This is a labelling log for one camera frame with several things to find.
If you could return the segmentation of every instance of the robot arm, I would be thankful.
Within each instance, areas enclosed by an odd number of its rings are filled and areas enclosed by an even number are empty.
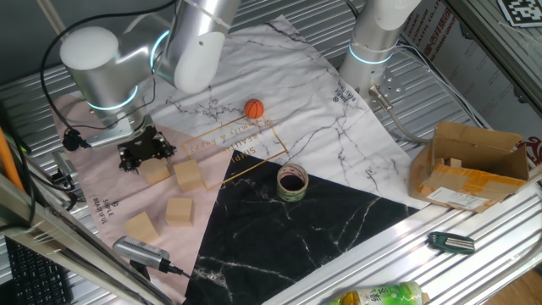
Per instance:
[[[362,97],[382,81],[401,26],[421,0],[367,0],[357,18],[340,76]]]
[[[178,2],[173,23],[147,14],[121,36],[96,26],[72,32],[60,48],[60,58],[108,127],[86,139],[88,146],[119,145],[123,170],[173,155],[175,147],[147,115],[138,84],[156,73],[189,94],[207,88],[239,4],[240,0],[184,0]]]

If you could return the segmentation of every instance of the plastic bottle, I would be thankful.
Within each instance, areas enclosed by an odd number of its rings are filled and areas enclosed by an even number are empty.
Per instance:
[[[416,282],[348,291],[329,305],[424,305],[429,301],[427,293]]]

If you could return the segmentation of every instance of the qr code marker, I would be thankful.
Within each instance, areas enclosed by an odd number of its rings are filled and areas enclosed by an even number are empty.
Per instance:
[[[498,4],[512,26],[542,26],[542,5],[539,0],[498,0]]]

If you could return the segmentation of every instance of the cardboard box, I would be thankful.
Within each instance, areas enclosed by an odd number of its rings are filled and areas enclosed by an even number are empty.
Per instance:
[[[527,183],[525,148],[512,152],[521,140],[512,133],[442,122],[412,161],[408,194],[481,213]],[[461,160],[461,168],[445,165],[451,158]]]

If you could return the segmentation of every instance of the small basketball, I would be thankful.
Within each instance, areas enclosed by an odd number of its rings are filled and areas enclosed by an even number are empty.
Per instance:
[[[245,114],[250,119],[257,119],[263,115],[263,103],[260,100],[252,99],[245,104]]]

